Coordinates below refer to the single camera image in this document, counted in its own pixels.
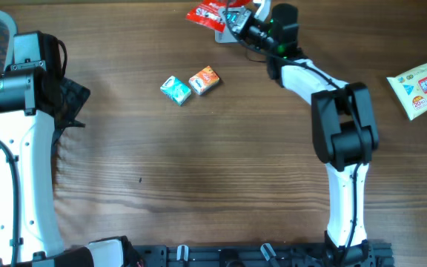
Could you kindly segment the red snack packet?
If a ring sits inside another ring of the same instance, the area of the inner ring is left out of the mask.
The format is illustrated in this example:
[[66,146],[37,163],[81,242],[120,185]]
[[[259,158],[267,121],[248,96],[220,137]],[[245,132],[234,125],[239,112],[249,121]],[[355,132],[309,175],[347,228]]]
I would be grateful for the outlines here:
[[198,6],[189,11],[186,19],[195,24],[223,33],[225,23],[220,17],[219,9],[226,7],[227,0],[203,0]]

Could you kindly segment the orange tissue pack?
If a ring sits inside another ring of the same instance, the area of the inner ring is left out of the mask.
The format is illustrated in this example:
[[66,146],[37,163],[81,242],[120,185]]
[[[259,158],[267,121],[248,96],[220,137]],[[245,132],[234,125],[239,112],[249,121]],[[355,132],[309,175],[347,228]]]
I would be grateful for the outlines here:
[[211,66],[203,68],[200,72],[189,78],[189,84],[193,90],[202,95],[218,84],[220,77],[215,73]]

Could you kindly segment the teal tissue pack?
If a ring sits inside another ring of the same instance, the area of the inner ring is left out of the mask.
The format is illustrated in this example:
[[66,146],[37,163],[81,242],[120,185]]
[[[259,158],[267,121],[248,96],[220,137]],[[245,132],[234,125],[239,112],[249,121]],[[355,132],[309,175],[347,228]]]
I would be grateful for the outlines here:
[[182,106],[191,95],[191,89],[175,76],[169,77],[161,85],[160,90],[179,106]]

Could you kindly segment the yellow white snack bag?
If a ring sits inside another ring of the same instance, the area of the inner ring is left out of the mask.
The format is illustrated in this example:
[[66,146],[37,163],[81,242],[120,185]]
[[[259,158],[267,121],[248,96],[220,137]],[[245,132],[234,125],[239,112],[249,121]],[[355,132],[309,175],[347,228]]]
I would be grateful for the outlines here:
[[427,111],[427,63],[387,80],[410,121]]

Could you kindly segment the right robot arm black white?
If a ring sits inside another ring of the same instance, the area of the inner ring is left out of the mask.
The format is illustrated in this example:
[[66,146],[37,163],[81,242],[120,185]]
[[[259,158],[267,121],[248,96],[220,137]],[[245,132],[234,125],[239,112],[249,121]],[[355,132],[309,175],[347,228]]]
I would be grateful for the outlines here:
[[335,79],[314,65],[299,46],[299,11],[291,4],[274,6],[265,18],[229,3],[219,14],[239,44],[265,56],[269,77],[311,107],[313,147],[325,164],[330,197],[323,265],[355,266],[370,260],[364,192],[379,137],[367,86]]

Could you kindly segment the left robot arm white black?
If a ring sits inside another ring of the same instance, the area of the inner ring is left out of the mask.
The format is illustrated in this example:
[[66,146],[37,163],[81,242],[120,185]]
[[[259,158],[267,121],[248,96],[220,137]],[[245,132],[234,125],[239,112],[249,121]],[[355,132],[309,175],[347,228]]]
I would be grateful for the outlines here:
[[13,61],[0,73],[0,266],[143,266],[125,236],[64,246],[51,159],[90,96],[66,66],[64,43],[34,31],[14,36]]

